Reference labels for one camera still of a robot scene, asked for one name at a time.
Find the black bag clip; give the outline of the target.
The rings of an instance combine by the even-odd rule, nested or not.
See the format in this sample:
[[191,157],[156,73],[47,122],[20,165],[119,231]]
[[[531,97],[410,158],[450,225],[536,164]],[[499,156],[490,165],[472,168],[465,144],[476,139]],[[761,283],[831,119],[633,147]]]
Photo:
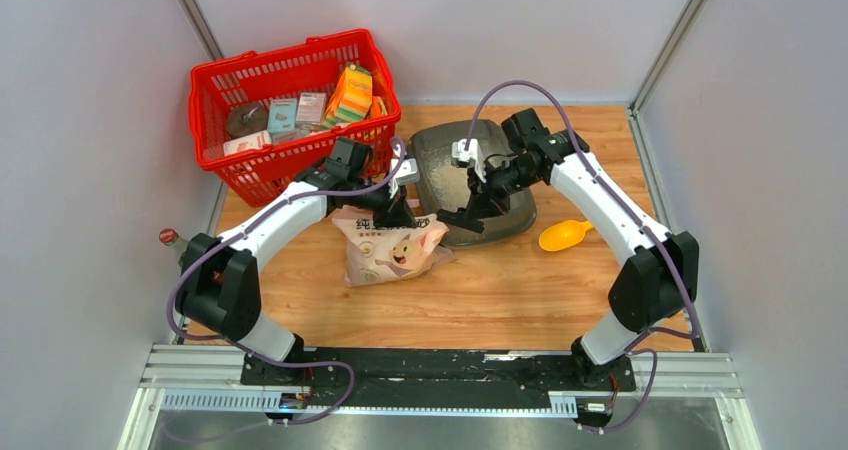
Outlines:
[[450,212],[441,209],[437,212],[437,219],[447,225],[477,234],[485,230],[484,223],[481,220],[470,218],[466,212]]

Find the orange sponge pack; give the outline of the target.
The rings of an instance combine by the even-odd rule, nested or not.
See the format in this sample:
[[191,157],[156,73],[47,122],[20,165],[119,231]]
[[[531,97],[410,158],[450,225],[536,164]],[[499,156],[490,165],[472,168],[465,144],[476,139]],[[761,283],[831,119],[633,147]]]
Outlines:
[[329,130],[363,121],[372,106],[373,88],[373,76],[368,70],[346,63],[328,100],[322,127]]

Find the grey plastic litter box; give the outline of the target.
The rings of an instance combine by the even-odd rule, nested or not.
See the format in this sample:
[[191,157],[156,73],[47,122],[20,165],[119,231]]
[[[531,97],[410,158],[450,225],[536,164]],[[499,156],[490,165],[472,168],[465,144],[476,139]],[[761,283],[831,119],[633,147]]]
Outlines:
[[[422,129],[409,140],[408,149],[420,173],[415,187],[425,214],[453,212],[468,203],[467,171],[451,164],[451,145],[467,136],[469,125],[468,120],[443,123]],[[505,135],[492,120],[478,121],[473,137],[479,141],[483,154],[492,157],[493,164],[504,161],[510,153]],[[510,197],[508,214],[486,219],[482,233],[449,226],[442,245],[458,250],[500,242],[527,231],[536,218],[535,199],[527,189]]]

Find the white pink flat box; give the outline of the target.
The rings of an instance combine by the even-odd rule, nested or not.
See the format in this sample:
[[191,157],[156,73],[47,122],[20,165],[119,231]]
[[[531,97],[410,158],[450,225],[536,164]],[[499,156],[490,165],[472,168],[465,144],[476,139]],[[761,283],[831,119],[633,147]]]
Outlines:
[[262,130],[243,137],[231,139],[223,144],[223,154],[225,156],[243,153],[252,150],[261,150],[273,143],[270,133],[267,130]]

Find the teal small box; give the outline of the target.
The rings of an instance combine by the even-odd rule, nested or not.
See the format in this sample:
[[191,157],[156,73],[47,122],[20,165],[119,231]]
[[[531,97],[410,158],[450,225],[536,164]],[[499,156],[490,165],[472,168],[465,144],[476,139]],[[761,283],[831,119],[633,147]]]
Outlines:
[[288,134],[296,129],[297,106],[298,100],[295,98],[270,101],[267,130],[272,136]]

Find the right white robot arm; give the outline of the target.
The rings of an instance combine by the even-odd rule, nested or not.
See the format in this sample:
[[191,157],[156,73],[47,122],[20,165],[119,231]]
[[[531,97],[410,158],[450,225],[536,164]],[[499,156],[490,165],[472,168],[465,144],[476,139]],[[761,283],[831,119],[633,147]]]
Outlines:
[[480,232],[486,218],[503,215],[509,197],[543,182],[570,200],[603,237],[621,265],[608,292],[609,309],[572,346],[570,374],[579,386],[598,387],[610,364],[632,350],[662,321],[691,312],[697,295],[699,244],[672,233],[623,193],[571,127],[552,133],[532,109],[502,122],[511,150],[493,165],[477,139],[451,147],[454,165],[468,170],[471,192],[460,222]]

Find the red plastic shopping basket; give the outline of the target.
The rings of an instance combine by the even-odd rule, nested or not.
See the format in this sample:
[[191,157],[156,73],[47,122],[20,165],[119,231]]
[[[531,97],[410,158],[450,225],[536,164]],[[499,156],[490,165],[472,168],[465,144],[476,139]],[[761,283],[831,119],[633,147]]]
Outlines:
[[[383,100],[386,115],[279,145],[225,155],[227,119],[233,109],[250,103],[267,106],[274,99],[296,98],[303,92],[330,95],[347,63],[356,63],[372,74],[374,93]],[[366,29],[310,37],[300,45],[263,53],[249,51],[198,65],[190,72],[190,83],[188,127],[194,139],[195,160],[248,205],[269,204],[298,172],[329,155],[340,137],[372,147],[367,175],[388,170],[390,140],[401,119],[401,106],[390,66]]]

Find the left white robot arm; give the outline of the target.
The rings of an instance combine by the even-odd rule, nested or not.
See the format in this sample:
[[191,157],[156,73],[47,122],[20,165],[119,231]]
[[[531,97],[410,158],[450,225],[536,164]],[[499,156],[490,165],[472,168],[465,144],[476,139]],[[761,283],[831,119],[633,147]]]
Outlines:
[[177,315],[209,329],[208,339],[225,340],[267,363],[279,383],[304,375],[303,341],[262,309],[259,276],[267,263],[301,232],[345,205],[373,212],[392,226],[412,226],[415,218],[397,181],[406,163],[406,145],[390,140],[394,156],[389,173],[372,182],[364,175],[372,148],[341,137],[329,156],[296,174],[283,192],[261,211],[218,237],[199,233],[188,243],[181,275],[170,291],[166,318],[188,340]]

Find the brown round disc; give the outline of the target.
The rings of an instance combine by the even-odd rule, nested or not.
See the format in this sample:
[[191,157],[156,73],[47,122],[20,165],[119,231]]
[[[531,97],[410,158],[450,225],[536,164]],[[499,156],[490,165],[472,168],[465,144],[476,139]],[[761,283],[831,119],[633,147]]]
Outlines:
[[261,103],[234,107],[226,119],[225,131],[230,139],[242,138],[267,129],[268,110]]

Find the cola bottle red cap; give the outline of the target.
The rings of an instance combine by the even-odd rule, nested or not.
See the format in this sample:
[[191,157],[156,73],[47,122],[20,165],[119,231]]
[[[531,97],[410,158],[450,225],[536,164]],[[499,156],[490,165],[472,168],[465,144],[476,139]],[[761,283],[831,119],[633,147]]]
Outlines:
[[175,253],[178,264],[182,266],[188,247],[188,241],[173,228],[165,228],[161,230],[158,238],[165,247],[170,248]]

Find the cat litter bag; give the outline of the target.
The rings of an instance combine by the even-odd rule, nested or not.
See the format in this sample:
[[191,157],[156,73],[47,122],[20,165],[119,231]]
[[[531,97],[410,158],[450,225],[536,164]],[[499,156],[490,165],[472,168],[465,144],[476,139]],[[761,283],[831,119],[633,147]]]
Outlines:
[[345,206],[331,221],[346,239],[344,281],[350,287],[415,278],[455,258],[442,245],[448,226],[434,214],[415,217],[413,227],[379,228],[370,213]]

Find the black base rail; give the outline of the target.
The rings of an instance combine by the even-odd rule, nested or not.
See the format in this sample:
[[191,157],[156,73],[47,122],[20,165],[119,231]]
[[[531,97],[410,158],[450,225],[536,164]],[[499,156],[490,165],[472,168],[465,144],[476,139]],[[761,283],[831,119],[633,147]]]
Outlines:
[[303,390],[309,410],[553,410],[553,396],[586,392],[610,415],[614,397],[636,389],[626,357],[594,368],[568,352],[316,347],[291,359],[304,368],[246,357],[240,381]]

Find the pink small box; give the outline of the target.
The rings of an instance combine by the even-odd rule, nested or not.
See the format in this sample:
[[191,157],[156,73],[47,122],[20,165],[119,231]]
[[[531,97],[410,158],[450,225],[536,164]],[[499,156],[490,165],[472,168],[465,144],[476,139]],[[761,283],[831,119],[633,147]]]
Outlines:
[[326,93],[302,92],[297,104],[296,124],[298,126],[321,126],[326,103]]

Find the yellow plastic scoop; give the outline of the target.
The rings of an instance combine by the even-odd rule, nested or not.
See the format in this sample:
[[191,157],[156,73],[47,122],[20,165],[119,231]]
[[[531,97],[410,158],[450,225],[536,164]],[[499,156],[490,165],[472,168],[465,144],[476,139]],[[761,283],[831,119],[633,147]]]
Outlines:
[[538,245],[546,252],[559,252],[580,244],[592,229],[589,221],[566,220],[544,230]]

